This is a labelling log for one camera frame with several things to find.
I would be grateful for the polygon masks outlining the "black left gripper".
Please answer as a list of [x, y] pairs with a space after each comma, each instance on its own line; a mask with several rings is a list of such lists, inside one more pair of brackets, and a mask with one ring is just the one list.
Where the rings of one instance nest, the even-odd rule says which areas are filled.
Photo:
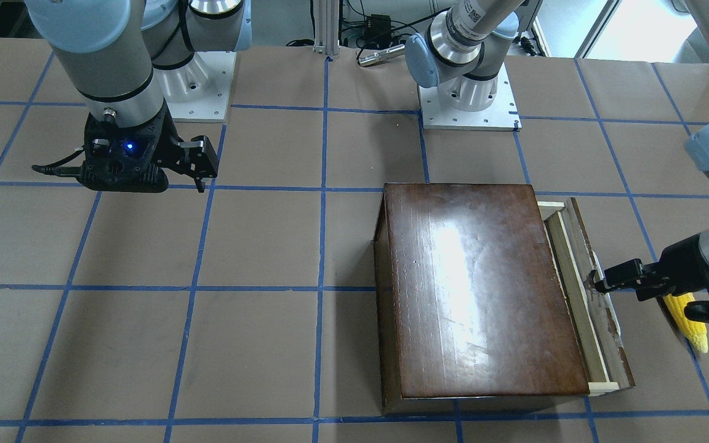
[[699, 234], [666, 247], [655, 263], [644, 265], [633, 258], [588, 275], [589, 286], [599, 293], [637, 288], [639, 302], [706, 290], [708, 280], [709, 264], [701, 252]]

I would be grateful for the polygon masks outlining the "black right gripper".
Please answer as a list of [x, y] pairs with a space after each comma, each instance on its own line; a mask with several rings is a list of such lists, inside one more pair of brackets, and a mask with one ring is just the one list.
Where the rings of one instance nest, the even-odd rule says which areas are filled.
[[88, 115], [84, 153], [85, 179], [135, 179], [160, 167], [191, 177], [198, 193], [205, 193], [204, 179], [218, 177], [219, 159], [209, 138], [182, 142], [166, 102], [154, 117], [130, 128]]

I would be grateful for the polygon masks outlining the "grey robot arm image left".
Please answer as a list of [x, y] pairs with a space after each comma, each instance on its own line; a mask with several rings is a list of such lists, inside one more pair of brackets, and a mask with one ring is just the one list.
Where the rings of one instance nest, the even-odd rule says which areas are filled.
[[[34, 27], [50, 44], [62, 67], [87, 104], [88, 117], [82, 146], [73, 156], [84, 155], [80, 166], [70, 167], [66, 159], [34, 171], [76, 180], [96, 193], [163, 193], [169, 187], [166, 171], [194, 180], [199, 193], [205, 179], [216, 178], [219, 144], [207, 137], [185, 141], [175, 129], [174, 113], [169, 109], [153, 67], [152, 54], [142, 36], [147, 24], [145, 1], [28, 1], [27, 9]], [[329, 65], [324, 60], [322, 105], [300, 106], [298, 112], [320, 115], [321, 163], [318, 187], [222, 186], [225, 191], [284, 193], [315, 196], [319, 200], [317, 241], [317, 283], [300, 284], [200, 284], [201, 266], [206, 251], [207, 228], [201, 230], [199, 249], [191, 265], [194, 274], [186, 284], [118, 284], [111, 281], [84, 282], [84, 277], [106, 277], [146, 270], [143, 256], [127, 258], [127, 247], [135, 245], [126, 229], [140, 233], [140, 224], [122, 216], [109, 242], [113, 251], [91, 261], [84, 258], [87, 239], [82, 238], [71, 267], [68, 288], [75, 291], [133, 292], [318, 292], [347, 291], [344, 285], [327, 286], [326, 277], [326, 198], [342, 193], [343, 188], [327, 182], [327, 130], [329, 115]]]

